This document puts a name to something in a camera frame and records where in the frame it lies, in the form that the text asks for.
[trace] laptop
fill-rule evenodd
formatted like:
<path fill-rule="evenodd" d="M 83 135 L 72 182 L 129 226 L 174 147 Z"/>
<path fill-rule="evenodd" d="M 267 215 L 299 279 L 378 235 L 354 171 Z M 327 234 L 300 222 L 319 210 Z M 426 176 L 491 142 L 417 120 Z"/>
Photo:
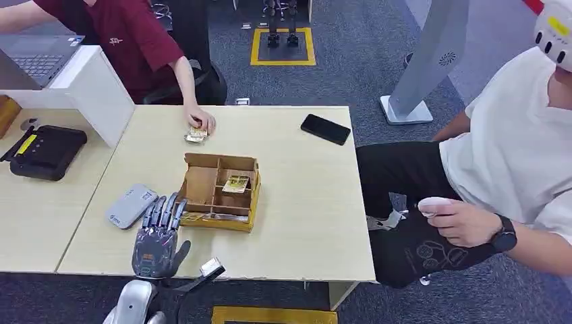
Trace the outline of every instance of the laptop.
<path fill-rule="evenodd" d="M 76 35 L 0 35 L 0 89 L 45 88 L 83 39 Z"/>

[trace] cardboard box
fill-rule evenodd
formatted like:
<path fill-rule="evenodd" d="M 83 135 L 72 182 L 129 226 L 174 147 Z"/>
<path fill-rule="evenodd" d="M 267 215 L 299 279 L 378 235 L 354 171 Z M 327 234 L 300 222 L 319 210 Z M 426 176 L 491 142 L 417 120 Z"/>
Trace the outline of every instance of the cardboard box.
<path fill-rule="evenodd" d="M 251 232 L 260 193 L 258 162 L 251 157 L 187 153 L 188 165 L 179 199 L 188 199 L 181 225 Z M 231 176 L 248 176 L 244 193 L 223 192 Z M 211 215 L 236 215 L 245 221 L 209 219 Z"/>
<path fill-rule="evenodd" d="M 0 138 L 8 132 L 22 108 L 10 97 L 0 95 Z"/>

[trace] black watch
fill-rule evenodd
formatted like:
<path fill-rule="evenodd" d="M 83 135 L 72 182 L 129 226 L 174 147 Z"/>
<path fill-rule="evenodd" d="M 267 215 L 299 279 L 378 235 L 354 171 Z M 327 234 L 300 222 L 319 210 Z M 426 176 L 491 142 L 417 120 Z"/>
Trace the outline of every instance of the black watch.
<path fill-rule="evenodd" d="M 513 222 L 505 216 L 498 215 L 503 228 L 500 229 L 490 239 L 490 243 L 497 252 L 506 252 L 512 250 L 517 245 L 517 234 Z"/>

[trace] white t-shirt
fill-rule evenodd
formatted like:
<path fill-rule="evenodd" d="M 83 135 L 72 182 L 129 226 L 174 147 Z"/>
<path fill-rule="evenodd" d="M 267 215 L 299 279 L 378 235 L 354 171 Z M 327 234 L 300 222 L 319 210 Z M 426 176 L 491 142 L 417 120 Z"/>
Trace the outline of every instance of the white t-shirt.
<path fill-rule="evenodd" d="M 464 201 L 572 244 L 572 111 L 548 107 L 554 68 L 537 47 L 510 60 L 465 110 L 471 132 L 439 147 Z"/>

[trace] smartphone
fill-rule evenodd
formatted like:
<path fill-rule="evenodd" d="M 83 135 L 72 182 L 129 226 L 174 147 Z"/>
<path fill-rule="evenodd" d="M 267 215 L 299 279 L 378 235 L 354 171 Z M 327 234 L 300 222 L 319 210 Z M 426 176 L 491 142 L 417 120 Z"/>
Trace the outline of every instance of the smartphone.
<path fill-rule="evenodd" d="M 305 132 L 338 145 L 344 145 L 351 132 L 347 127 L 312 114 L 306 117 L 300 128 Z"/>

